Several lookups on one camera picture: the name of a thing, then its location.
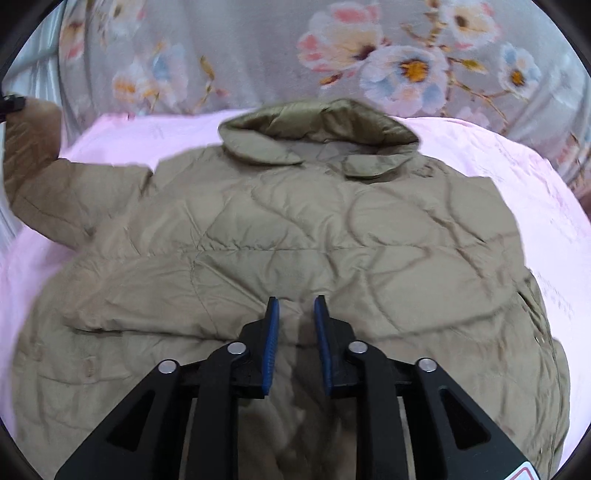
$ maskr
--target pink fabric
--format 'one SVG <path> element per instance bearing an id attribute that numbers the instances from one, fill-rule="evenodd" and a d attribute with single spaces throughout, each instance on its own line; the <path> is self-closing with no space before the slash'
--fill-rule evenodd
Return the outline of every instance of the pink fabric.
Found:
<path id="1" fill-rule="evenodd" d="M 62 156 L 154 168 L 161 159 L 188 148 L 219 143 L 217 126 L 239 113 L 103 116 Z M 564 462 L 591 423 L 591 371 L 586 366 L 591 345 L 591 225 L 550 163 L 531 149 L 460 120 L 403 121 L 423 139 L 424 154 L 468 176 L 491 177 L 517 219 L 526 263 L 540 284 L 552 333 L 569 360 L 571 425 Z M 18 332 L 45 281 L 72 255 L 24 228 L 0 267 L 0 415 L 12 433 L 9 372 Z"/>

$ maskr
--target metal screw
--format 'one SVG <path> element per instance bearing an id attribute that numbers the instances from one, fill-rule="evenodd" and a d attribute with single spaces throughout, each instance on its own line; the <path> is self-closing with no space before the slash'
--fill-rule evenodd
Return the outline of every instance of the metal screw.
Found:
<path id="1" fill-rule="evenodd" d="M 421 358 L 418 361 L 418 367 L 424 372 L 434 372 L 437 368 L 437 362 L 432 358 Z"/>
<path id="2" fill-rule="evenodd" d="M 228 345 L 228 352 L 232 355 L 242 355 L 246 352 L 246 345 L 242 342 L 230 343 L 230 345 Z"/>
<path id="3" fill-rule="evenodd" d="M 353 353 L 365 353 L 368 351 L 367 343 L 355 341 L 349 344 L 349 350 Z"/>
<path id="4" fill-rule="evenodd" d="M 158 371 L 161 374 L 171 374 L 177 369 L 177 363 L 174 360 L 164 360 L 158 365 Z"/>

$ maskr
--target puffer jacket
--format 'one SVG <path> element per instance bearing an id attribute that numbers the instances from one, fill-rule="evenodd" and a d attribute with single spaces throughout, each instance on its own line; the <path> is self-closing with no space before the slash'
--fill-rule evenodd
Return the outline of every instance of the puffer jacket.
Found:
<path id="1" fill-rule="evenodd" d="M 142 166 L 58 158 L 59 110 L 9 116 L 12 209 L 77 251 L 44 287 L 14 361 L 18 444 L 45 478 L 160 360 L 234 340 L 281 302 L 274 385 L 241 407 L 243 480 L 353 479 L 352 405 L 320 380 L 313 299 L 390 358 L 437 360 L 543 479 L 569 373 L 515 219 L 493 183 L 418 152 L 351 100 L 264 108 L 223 145 Z"/>

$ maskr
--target warning label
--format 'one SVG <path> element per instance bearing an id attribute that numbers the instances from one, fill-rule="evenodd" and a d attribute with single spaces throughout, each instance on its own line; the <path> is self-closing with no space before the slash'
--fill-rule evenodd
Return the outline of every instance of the warning label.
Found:
<path id="1" fill-rule="evenodd" d="M 535 473 L 531 463 L 525 462 L 515 472 L 510 474 L 505 480 L 540 480 Z"/>

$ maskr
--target floral fabric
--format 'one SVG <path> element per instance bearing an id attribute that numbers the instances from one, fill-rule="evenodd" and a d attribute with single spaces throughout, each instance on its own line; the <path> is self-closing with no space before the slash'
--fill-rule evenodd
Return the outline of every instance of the floral fabric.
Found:
<path id="1" fill-rule="evenodd" d="M 591 189 L 591 86 L 531 0 L 70 0 L 60 39 L 70 140 L 101 114 L 348 96 L 461 118 Z"/>

